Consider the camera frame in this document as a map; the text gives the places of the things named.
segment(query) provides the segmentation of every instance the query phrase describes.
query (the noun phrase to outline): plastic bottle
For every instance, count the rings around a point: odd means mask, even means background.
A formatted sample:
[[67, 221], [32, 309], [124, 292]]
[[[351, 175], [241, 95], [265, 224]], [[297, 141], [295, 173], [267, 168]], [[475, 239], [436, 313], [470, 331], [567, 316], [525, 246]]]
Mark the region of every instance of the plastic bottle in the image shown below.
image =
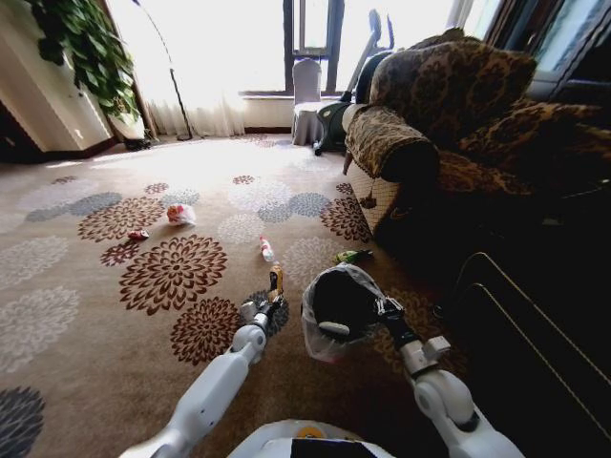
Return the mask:
[[274, 261], [274, 252], [271, 249], [271, 245], [269, 241], [264, 236], [259, 237], [259, 242], [261, 243], [261, 253], [263, 254], [263, 258], [267, 262]]
[[269, 269], [269, 292], [267, 293], [267, 300], [274, 302], [276, 297], [281, 296], [283, 293], [283, 269], [280, 263], [275, 260], [274, 265]]

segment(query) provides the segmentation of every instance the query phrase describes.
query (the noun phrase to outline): wall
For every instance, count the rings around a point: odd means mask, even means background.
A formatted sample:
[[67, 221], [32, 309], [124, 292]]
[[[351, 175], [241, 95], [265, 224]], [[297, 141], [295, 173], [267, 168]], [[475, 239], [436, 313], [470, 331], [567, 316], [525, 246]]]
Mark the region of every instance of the wall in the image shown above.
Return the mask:
[[23, 0], [0, 2], [0, 97], [42, 151], [84, 150], [112, 136], [95, 98], [80, 97], [68, 65], [38, 55], [42, 37]]

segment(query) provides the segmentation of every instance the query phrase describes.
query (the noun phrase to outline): green object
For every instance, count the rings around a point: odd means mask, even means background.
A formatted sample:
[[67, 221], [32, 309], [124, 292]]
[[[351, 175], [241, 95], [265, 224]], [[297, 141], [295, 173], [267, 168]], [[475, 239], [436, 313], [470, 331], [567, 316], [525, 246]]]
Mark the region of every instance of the green object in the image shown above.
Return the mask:
[[347, 262], [348, 264], [353, 264], [358, 260], [362, 260], [364, 258], [370, 258], [373, 256], [373, 252], [371, 250], [348, 250], [343, 251], [342, 253], [338, 253], [333, 257], [333, 262], [339, 264], [340, 262]]
[[64, 54], [81, 83], [97, 97], [107, 115], [139, 118], [132, 91], [134, 65], [114, 34], [108, 17], [95, 0], [24, 0], [45, 37], [38, 40], [40, 56], [58, 66]]

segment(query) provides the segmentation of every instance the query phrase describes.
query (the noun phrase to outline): lamp pole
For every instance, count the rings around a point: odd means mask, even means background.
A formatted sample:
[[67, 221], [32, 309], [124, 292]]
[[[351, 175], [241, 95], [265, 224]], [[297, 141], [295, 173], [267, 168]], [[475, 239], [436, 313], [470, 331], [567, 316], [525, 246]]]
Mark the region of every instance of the lamp pole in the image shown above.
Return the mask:
[[182, 98], [180, 97], [180, 91], [179, 91], [179, 85], [177, 84], [176, 78], [174, 76], [174, 63], [172, 62], [172, 56], [170, 55], [170, 51], [168, 50], [168, 47], [165, 44], [165, 40], [163, 39], [163, 35], [161, 35], [161, 31], [159, 31], [157, 24], [151, 17], [151, 14], [149, 14], [149, 11], [147, 11], [146, 8], [142, 6], [139, 0], [132, 0], [132, 1], [136, 3], [139, 7], [142, 8], [144, 13], [146, 14], [146, 17], [148, 17], [149, 21], [151, 21], [151, 24], [155, 28], [155, 31], [157, 32], [157, 35], [159, 36], [159, 40], [161, 40], [161, 44], [163, 45], [163, 48], [165, 49], [165, 54], [168, 56], [168, 63], [170, 64], [170, 77], [172, 78], [172, 83], [174, 84], [174, 91], [176, 92], [176, 97], [179, 100], [180, 112], [182, 113], [182, 119], [184, 119], [184, 125], [187, 127], [187, 134], [177, 135], [176, 139], [178, 141], [190, 140], [191, 138], [193, 138], [193, 134], [191, 133], [191, 126], [189, 124], [189, 119], [187, 118], [187, 112], [184, 110], [184, 105], [182, 104]]

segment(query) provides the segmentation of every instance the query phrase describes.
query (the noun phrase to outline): patterned carpet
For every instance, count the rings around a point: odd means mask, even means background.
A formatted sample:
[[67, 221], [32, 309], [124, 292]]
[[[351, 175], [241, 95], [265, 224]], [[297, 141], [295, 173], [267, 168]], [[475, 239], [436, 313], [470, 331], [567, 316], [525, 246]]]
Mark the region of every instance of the patterned carpet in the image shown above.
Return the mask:
[[[286, 418], [353, 430], [397, 456], [426, 421], [385, 333], [338, 364], [308, 358], [301, 295], [331, 257], [361, 264], [408, 307], [425, 337], [440, 327], [426, 291], [371, 242], [336, 154], [288, 135], [247, 135], [132, 154], [0, 169], [0, 455], [108, 457], [161, 429], [182, 392], [229, 346], [238, 307], [260, 298], [265, 234], [289, 307], [263, 360], [194, 456], [221, 457]], [[197, 225], [167, 224], [193, 205]], [[151, 237], [127, 240], [132, 229]], [[453, 355], [455, 368], [464, 359]]]

